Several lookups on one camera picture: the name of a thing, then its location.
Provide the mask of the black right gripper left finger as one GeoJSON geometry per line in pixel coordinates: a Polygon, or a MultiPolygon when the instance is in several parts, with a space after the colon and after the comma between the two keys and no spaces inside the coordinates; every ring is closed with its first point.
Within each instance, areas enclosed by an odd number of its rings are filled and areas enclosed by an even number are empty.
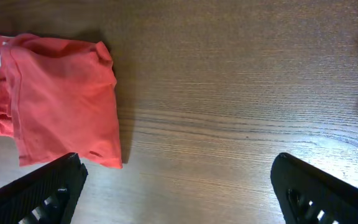
{"type": "Polygon", "coordinates": [[[70,223],[88,171],[68,153],[0,188],[0,223],[70,223]]]}

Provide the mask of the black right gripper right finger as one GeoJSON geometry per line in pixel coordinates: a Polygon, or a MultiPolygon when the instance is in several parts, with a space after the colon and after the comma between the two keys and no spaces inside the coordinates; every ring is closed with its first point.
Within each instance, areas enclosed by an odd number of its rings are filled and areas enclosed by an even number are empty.
{"type": "Polygon", "coordinates": [[[358,223],[358,188],[286,152],[270,180],[286,223],[358,223]]]}

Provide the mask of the red t-shirt with white print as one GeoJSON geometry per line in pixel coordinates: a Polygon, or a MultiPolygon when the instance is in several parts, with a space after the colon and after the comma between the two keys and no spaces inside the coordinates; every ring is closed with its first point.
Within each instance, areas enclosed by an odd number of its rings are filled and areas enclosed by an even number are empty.
{"type": "Polygon", "coordinates": [[[112,66],[103,42],[0,35],[0,136],[21,166],[74,152],[122,167],[112,66]]]}

